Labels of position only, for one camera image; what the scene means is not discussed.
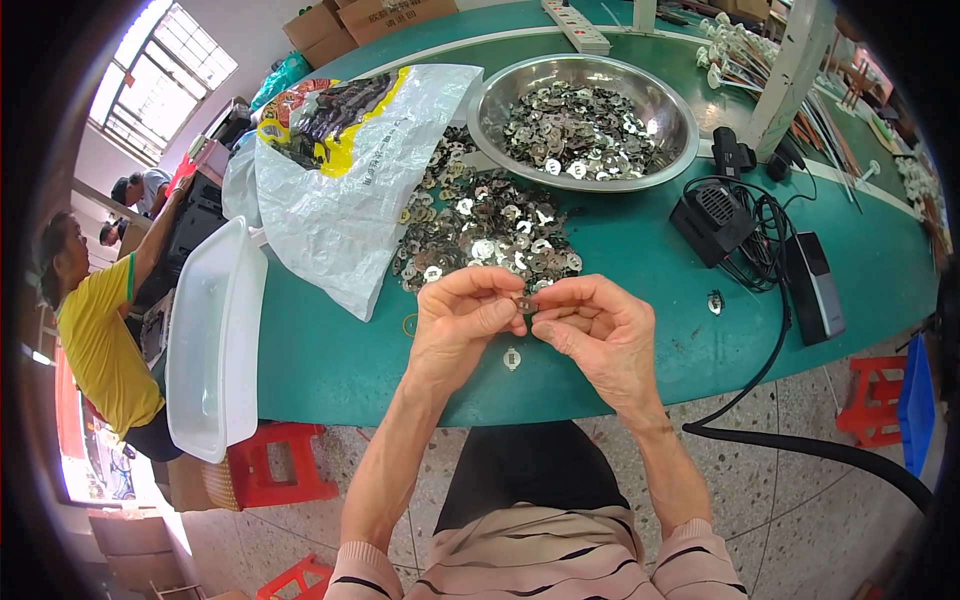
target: black cable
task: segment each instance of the black cable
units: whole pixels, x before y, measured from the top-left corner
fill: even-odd
[[[722,442],[739,442],[742,444],[760,445],[765,447],[788,450],[791,452],[801,452],[811,456],[819,456],[833,461],[851,465],[870,472],[877,477],[885,480],[906,495],[921,512],[926,513],[932,500],[933,494],[927,487],[905,468],[888,460],[882,456],[863,450],[850,447],[848,445],[837,444],[834,442],[825,442],[823,440],[812,440],[809,438],[800,438],[796,436],[784,436],[773,433],[762,433],[755,431],[736,431],[731,429],[720,429],[717,427],[707,427],[706,425],[719,419],[733,408],[737,402],[749,394],[756,385],[763,380],[763,377],[770,371],[780,350],[783,348],[783,342],[786,340],[786,333],[791,325],[790,301],[786,293],[785,273],[784,273],[784,247],[787,232],[796,234],[797,230],[786,214],[786,207],[797,198],[804,198],[811,202],[817,199],[817,182],[813,175],[806,170],[813,181],[813,197],[804,194],[795,194],[787,200],[786,204],[780,205],[777,199],[766,190],[734,178],[725,176],[709,176],[690,180],[684,186],[684,193],[687,192],[690,185],[706,180],[725,180],[732,184],[732,193],[739,202],[750,209],[757,222],[757,231],[751,235],[751,238],[740,247],[740,253],[745,256],[747,262],[751,264],[755,277],[747,276],[737,265],[725,258],[720,266],[742,284],[747,289],[754,289],[759,292],[765,292],[774,287],[780,288],[780,300],[783,307],[783,320],[780,325],[780,335],[773,351],[767,361],[760,368],[759,372],[747,382],[744,389],[737,394],[730,402],[721,406],[700,420],[692,423],[684,423],[681,427],[683,431],[703,438],[720,440]],[[749,189],[757,190],[761,193],[759,199],[755,199]],[[768,210],[770,216],[764,216],[764,211]],[[777,244],[775,252],[771,252],[768,244]]]

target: hand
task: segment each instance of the hand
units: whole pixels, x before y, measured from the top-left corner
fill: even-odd
[[[174,198],[174,195],[177,194],[177,197],[174,199],[174,202],[179,203],[184,198],[186,198],[186,193],[189,191],[190,186],[193,185],[193,179],[197,176],[197,172],[194,171],[186,177],[181,177],[177,180],[177,185],[170,190],[170,195],[167,198]]]
[[[533,334],[572,358],[621,418],[637,422],[663,414],[650,304],[600,275],[561,279],[532,300],[540,309]]]
[[[500,267],[466,267],[424,285],[404,379],[425,384],[446,402],[476,369],[493,334],[526,335],[513,300],[523,286],[523,279]]]

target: red plastic stool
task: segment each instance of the red plastic stool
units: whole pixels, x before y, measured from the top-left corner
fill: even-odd
[[[881,358],[853,358],[850,370],[857,372],[856,395],[853,406],[845,408],[837,415],[837,429],[856,435],[858,448],[876,448],[882,445],[899,444],[900,432],[883,433],[889,425],[900,425],[897,419],[897,403],[900,399],[902,379],[891,381],[883,374],[884,369],[905,369],[906,356],[884,356]],[[875,372],[878,381],[870,380]],[[880,402],[867,406],[867,401]]]
[[[329,500],[340,495],[337,483],[321,481],[313,462],[310,438],[322,436],[323,425],[271,423],[256,428],[252,438],[227,448],[230,478],[240,510],[257,506]],[[287,442],[294,459],[296,482],[274,481],[267,444]]]
[[[280,600],[276,593],[292,581],[297,582],[297,585],[300,586],[300,594],[294,596],[297,600],[322,600],[326,595],[326,587],[330,585],[333,569],[323,564],[314,563],[316,558],[316,555],[310,554],[299,563],[280,573],[273,581],[256,592],[256,600]],[[308,588],[304,578],[306,573],[313,573],[322,579]]]

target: man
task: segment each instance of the man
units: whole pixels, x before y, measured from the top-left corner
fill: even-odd
[[[192,181],[178,182],[139,247],[103,271],[89,272],[86,239],[69,213],[58,213],[40,238],[41,292],[55,310],[77,385],[120,440],[157,462],[182,451],[170,439],[162,392],[123,320]]]
[[[117,242],[123,241],[124,233],[127,232],[127,225],[130,221],[119,219],[113,223],[105,221],[104,226],[100,228],[100,245],[113,246]]]
[[[140,214],[153,219],[167,201],[167,188],[172,177],[163,169],[157,168],[133,173],[117,180],[110,191],[110,197],[123,206],[136,204]]]
[[[420,290],[410,362],[350,482],[325,598],[746,598],[712,533],[704,478],[660,403],[653,308],[600,275],[537,292],[532,332],[572,359],[636,440],[664,540],[652,577],[634,513],[576,424],[474,427],[426,570],[404,596],[387,558],[394,526],[450,395],[494,335],[526,335],[514,301],[524,285],[506,269],[467,267]]]

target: black pants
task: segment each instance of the black pants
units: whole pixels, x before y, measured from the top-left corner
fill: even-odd
[[[137,452],[152,461],[166,463],[183,453],[170,439],[170,427],[167,426],[167,405],[164,404],[154,420],[146,425],[131,427],[127,430],[124,442],[133,446]]]
[[[562,510],[630,508],[603,452],[573,421],[474,427],[434,535],[517,502]]]

